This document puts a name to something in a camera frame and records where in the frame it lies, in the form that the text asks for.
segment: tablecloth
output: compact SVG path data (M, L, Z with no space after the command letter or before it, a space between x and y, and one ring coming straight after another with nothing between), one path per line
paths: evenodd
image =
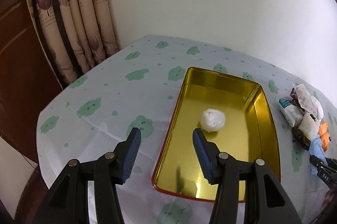
M124 141L131 127L143 127L131 176L117 186L125 223L208 223L213 203L162 194L151 184L184 74L192 66L221 70L262 85L277 131L282 186L303 223L309 223L320 212L328 187L311 175L309 153L292 142L291 127L277 99L289 97L293 83L304 83L321 102L323 121L330 123L329 157L337 157L336 108L319 90L270 63L174 37L151 35L136 40L72 83L40 113L37 150L47 186L51 187L70 159L96 160ZM88 196L90 221L95 223L93 182L89 182ZM243 210L240 204L238 223Z

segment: white wall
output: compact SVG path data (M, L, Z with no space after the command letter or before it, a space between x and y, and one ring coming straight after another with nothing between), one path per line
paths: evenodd
M110 0L122 47L148 34L245 52L293 73L337 106L335 0Z
M34 168L2 138L0 138L0 155L0 199L14 218L22 191ZM34 167L37 166L36 163L29 161Z

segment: white ball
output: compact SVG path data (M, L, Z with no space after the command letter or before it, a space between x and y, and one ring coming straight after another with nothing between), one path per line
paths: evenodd
M208 132L219 131L225 125L225 114L216 109L207 109L201 115L200 124Z

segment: metal screw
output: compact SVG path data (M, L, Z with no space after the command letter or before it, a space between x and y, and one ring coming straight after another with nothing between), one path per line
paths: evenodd
M76 166L77 165L77 159L71 159L69 162L68 162L68 165L69 166Z
M115 157L115 153L114 152L107 152L105 155L106 159L112 159Z
M255 162L258 166L263 166L265 164L265 161L261 158L258 158Z
M228 158L228 154L225 153L225 152L221 152L221 153L219 153L219 158L221 158L221 159L227 159Z

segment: curtain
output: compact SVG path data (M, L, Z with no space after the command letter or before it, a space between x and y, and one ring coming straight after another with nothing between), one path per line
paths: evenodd
M118 51L108 0L27 0L46 57L65 87Z

